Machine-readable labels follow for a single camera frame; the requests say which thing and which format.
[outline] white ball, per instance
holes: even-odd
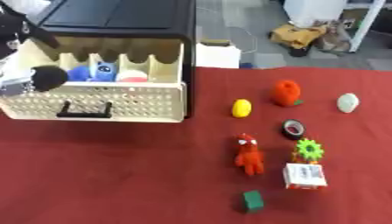
[[[338,108],[343,113],[353,112],[358,105],[360,105],[360,99],[355,94],[343,94],[338,99]]]
[[[139,70],[126,70],[119,73],[116,77],[117,81],[123,82],[146,82],[148,81],[148,75]]]

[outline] drawer handle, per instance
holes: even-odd
[[[105,110],[103,113],[72,113],[68,112],[71,107],[70,101],[65,101],[62,110],[57,114],[57,117],[68,117],[68,118],[111,118],[112,115],[110,110],[112,109],[113,103],[105,103]]]

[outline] blue toy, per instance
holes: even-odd
[[[88,66],[77,66],[68,71],[69,81],[87,81],[90,78],[90,69]]]
[[[116,65],[113,63],[98,62],[95,74],[90,81],[115,81]]]

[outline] black storage cabinet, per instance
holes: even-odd
[[[32,22],[59,36],[181,39],[187,117],[193,114],[195,0],[54,0]]]

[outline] orange ball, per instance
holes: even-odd
[[[294,106],[299,100],[301,88],[293,80],[280,80],[272,90],[272,100],[280,106]]]

